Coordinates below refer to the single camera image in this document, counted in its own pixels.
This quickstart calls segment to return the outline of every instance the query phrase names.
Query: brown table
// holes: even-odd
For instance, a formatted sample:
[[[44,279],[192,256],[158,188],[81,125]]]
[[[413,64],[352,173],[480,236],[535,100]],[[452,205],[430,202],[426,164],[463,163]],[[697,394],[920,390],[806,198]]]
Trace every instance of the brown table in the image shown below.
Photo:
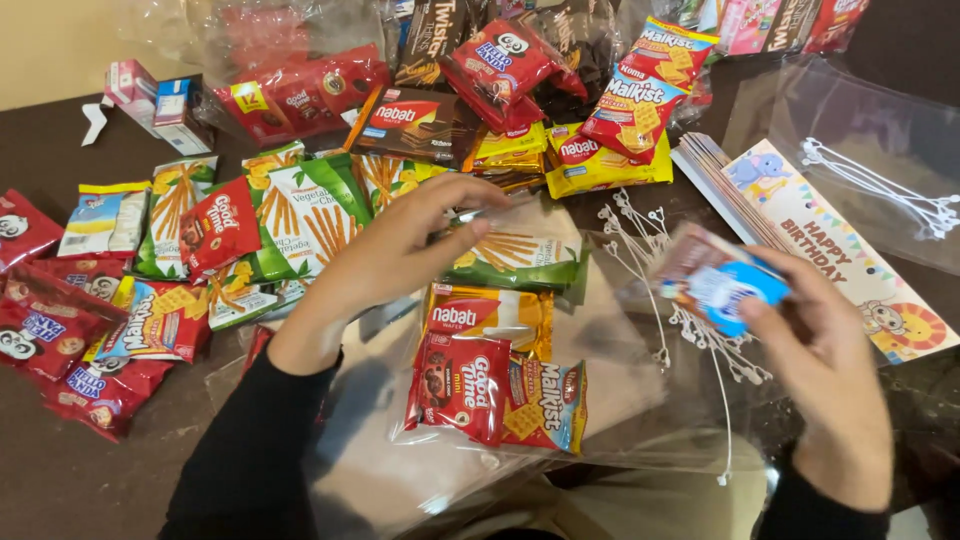
[[[912,8],[901,0],[874,0],[846,54],[850,71],[883,86],[960,106],[960,37],[949,22],[949,2]],[[691,127],[722,141],[739,82],[762,66],[727,62],[713,70],[715,101]],[[99,96],[0,112],[0,189],[16,187],[61,223],[77,202],[79,183],[113,184],[147,179],[155,165],[177,152],[153,139],[119,110],[97,142],[80,147],[87,122],[81,104]],[[218,179],[239,175],[240,159],[258,152],[251,143],[220,134]],[[679,170],[672,185],[631,190],[639,208],[663,205],[668,220],[699,221],[733,238],[719,215]],[[567,201],[578,225],[598,230],[596,212],[609,192]],[[889,261],[940,315],[960,328],[960,279],[900,258]],[[139,411],[131,436],[114,445],[77,422],[65,422],[40,406],[35,389],[13,371],[0,369],[0,530],[13,537],[139,538],[156,533],[180,467],[213,417],[204,377],[243,354],[233,332],[218,332],[211,355],[181,366]],[[956,433],[960,373],[953,353],[883,370],[899,429]],[[771,440],[796,432],[789,409],[767,422]]]

